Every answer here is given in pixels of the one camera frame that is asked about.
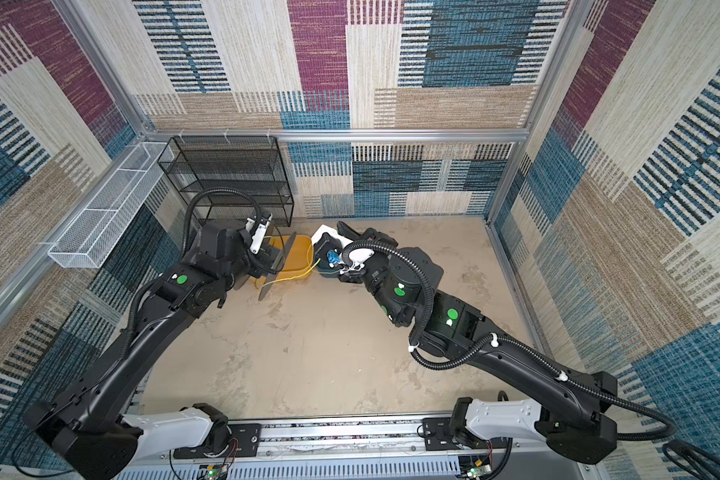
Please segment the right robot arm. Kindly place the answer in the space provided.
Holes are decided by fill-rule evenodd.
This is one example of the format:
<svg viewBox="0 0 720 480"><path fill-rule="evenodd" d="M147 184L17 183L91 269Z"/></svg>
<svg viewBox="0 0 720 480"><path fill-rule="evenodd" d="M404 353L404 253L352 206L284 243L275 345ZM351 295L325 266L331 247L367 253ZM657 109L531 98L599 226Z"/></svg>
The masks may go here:
<svg viewBox="0 0 720 480"><path fill-rule="evenodd" d="M341 281L363 284L394 325L409 328L408 350L416 363L433 371L472 366L526 394L539 406L526 430L555 453L594 465L620 441L675 434L668 416L619 398L611 374L553 361L439 290L444 270L420 248L401 248L386 234L358 232L343 221L330 236L340 243L328 254L330 266Z"/></svg>

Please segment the dark grey perforated spool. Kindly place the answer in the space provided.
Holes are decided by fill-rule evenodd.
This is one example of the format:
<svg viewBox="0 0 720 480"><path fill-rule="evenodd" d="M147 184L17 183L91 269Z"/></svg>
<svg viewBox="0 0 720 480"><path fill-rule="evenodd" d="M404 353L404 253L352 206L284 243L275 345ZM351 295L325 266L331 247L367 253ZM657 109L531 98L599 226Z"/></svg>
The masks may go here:
<svg viewBox="0 0 720 480"><path fill-rule="evenodd" d="M267 296L269 291L271 290L272 286L274 285L274 281L277 279L279 273L283 270L287 263L287 258L290 254L290 251L293 247L293 244L295 242L297 234L291 233L286 241L282 241L282 248L280 249L279 253L275 257L275 260L273 262L272 268L275 270L274 274L268 274L265 277L265 282L262 284L261 289L259 290L258 300L263 301L264 298Z"/></svg>

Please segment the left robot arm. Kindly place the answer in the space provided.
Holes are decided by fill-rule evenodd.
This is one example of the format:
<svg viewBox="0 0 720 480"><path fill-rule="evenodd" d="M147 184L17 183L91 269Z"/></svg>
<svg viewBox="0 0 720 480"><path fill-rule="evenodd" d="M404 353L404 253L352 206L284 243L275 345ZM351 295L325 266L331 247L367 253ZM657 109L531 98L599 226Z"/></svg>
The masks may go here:
<svg viewBox="0 0 720 480"><path fill-rule="evenodd" d="M251 222L211 220L190 235L192 213L212 195L236 196L254 209ZM274 270L268 252L257 254L257 234L268 216L248 192L216 187L196 194L184 219L181 259L135 294L126 328L83 374L50 402L36 402L24 414L40 438L85 479L112 479L131 461L147 432L129 423L121 410L154 364L211 306L248 277Z"/></svg>

